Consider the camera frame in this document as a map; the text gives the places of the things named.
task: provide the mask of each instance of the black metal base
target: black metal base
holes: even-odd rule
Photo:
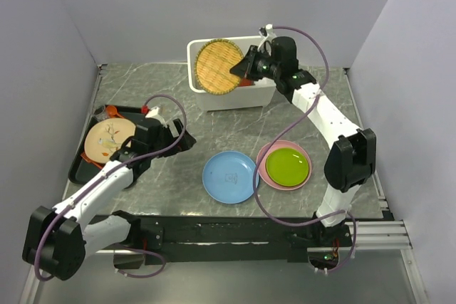
[[[310,219],[288,219],[298,223]],[[147,249],[162,254],[169,262],[287,260],[307,262],[307,248],[351,246],[347,225],[321,235],[318,224],[292,228],[268,218],[140,216]],[[146,256],[147,265],[160,263]]]

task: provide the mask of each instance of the floor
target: floor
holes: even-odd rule
[[[255,261],[176,263],[156,278],[132,279],[114,273],[112,259],[94,256],[69,281],[45,284],[39,303],[415,303],[400,251],[359,251],[328,277],[307,263]]]

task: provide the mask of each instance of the gray wall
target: gray wall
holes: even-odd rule
[[[389,0],[350,72],[432,303],[454,303],[456,0]]]
[[[186,59],[193,39],[250,36],[266,23],[302,28],[331,65],[350,66],[387,0],[63,0],[97,63]],[[306,40],[302,63],[321,65]]]
[[[60,0],[0,0],[0,296],[17,303],[26,227],[58,201],[96,65]]]

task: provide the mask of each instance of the gray marble surface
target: gray marble surface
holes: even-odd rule
[[[317,79],[324,77],[323,68],[309,69]],[[210,197],[202,185],[203,167],[214,154],[226,150],[243,152],[255,160],[261,147],[296,120],[302,114],[300,110],[276,92],[265,108],[202,112],[188,85],[187,65],[182,64],[110,64],[103,67],[101,75],[96,107],[106,103],[140,107],[152,94],[172,95],[184,105],[187,129],[197,144],[173,157],[154,159],[137,184],[123,190],[100,214],[121,209],[142,215],[263,216],[253,197],[235,205],[221,204]],[[348,119],[358,123],[342,68],[331,69],[325,93]],[[151,105],[162,105],[166,119],[179,115],[174,104],[166,100]],[[311,178],[304,187],[292,192],[280,192],[260,182],[260,199],[275,216],[310,217],[326,190],[323,166],[328,147],[309,120],[304,120],[283,139],[300,144],[308,152],[313,168]],[[79,188],[69,184],[66,196]],[[360,219],[382,217],[372,179],[357,193],[352,212]]]

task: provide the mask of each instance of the pink plate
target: pink plate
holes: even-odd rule
[[[259,161],[259,158],[260,156],[263,154],[263,152],[266,150],[266,148],[269,146],[269,144],[266,144],[264,145],[261,150],[259,150],[259,153],[258,153],[258,156],[256,156],[256,163],[258,164],[258,161]],[[307,176],[307,178],[304,180],[304,182],[296,185],[295,187],[284,187],[282,185],[279,185],[277,184],[276,182],[274,182],[271,177],[269,177],[267,171],[266,171],[266,159],[268,159],[268,156],[275,150],[278,150],[278,149],[283,149],[284,147],[289,147],[293,150],[296,150],[298,152],[300,152],[303,156],[305,156],[305,158],[307,159],[307,162],[309,162],[309,175]],[[270,187],[273,187],[277,190],[285,190],[285,191],[288,191],[288,190],[296,190],[296,189],[299,189],[300,187],[302,187],[303,185],[305,185],[305,183],[309,180],[310,176],[311,176],[311,173],[312,173],[312,164],[311,164],[311,159],[309,158],[309,155],[307,154],[306,151],[304,151],[302,149],[302,147],[300,147],[298,144],[294,143],[294,142],[290,142],[288,140],[277,140],[277,142],[274,144],[273,147],[271,147],[271,149],[268,151],[267,155],[264,156],[263,158],[263,161],[261,162],[259,168],[258,168],[258,173],[260,175],[260,177],[270,186]]]

